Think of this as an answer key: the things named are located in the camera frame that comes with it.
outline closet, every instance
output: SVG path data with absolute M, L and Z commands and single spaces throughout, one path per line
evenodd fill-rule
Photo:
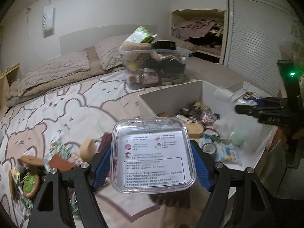
M 195 57 L 223 63 L 228 20 L 226 12 L 212 9 L 179 10 L 171 13 L 171 36 L 197 46 Z

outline blue object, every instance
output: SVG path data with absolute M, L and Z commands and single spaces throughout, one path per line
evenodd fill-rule
M 210 172 L 191 141 L 190 141 L 190 144 L 191 144 L 191 149 L 192 149 L 192 153 L 193 153 L 197 178 L 202 187 L 204 187 L 208 191 L 211 191 L 212 184 L 210 182 Z
M 105 179 L 110 170 L 110 157 L 111 157 L 111 147 L 105 153 L 103 159 L 100 161 L 100 164 L 95 171 L 95 182 L 93 184 L 93 188 L 95 190 L 99 189 L 104 185 Z

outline plastic storage bin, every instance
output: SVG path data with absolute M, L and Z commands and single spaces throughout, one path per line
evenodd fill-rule
M 182 120 L 124 119 L 113 130 L 110 183 L 121 193 L 165 193 L 189 188 L 196 179 Z
M 176 50 L 124 51 L 120 47 L 119 53 L 123 58 L 128 85 L 139 89 L 183 83 L 191 51 L 178 47 Z

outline plastic bag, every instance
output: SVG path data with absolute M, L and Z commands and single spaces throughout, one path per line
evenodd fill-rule
M 215 161 L 219 162 L 232 162 L 234 164 L 242 165 L 242 161 L 239 159 L 237 148 L 234 146 L 227 146 L 223 144 L 215 143 L 216 146 L 216 157 Z

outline silver screw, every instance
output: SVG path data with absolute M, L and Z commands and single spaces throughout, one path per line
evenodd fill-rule
M 89 167 L 89 163 L 88 162 L 83 162 L 81 165 L 80 165 L 81 168 L 85 169 L 85 168 L 88 168 Z
M 57 173 L 57 171 L 58 171 L 57 168 L 53 168 L 53 169 L 51 169 L 50 173 L 55 174 L 55 173 Z
M 215 163 L 215 167 L 216 167 L 216 168 L 223 168 L 223 167 L 224 167 L 224 164 L 221 163 L 221 162 L 216 162 L 216 163 Z
M 246 171 L 250 174 L 254 173 L 254 169 L 252 169 L 251 167 L 247 167 Z

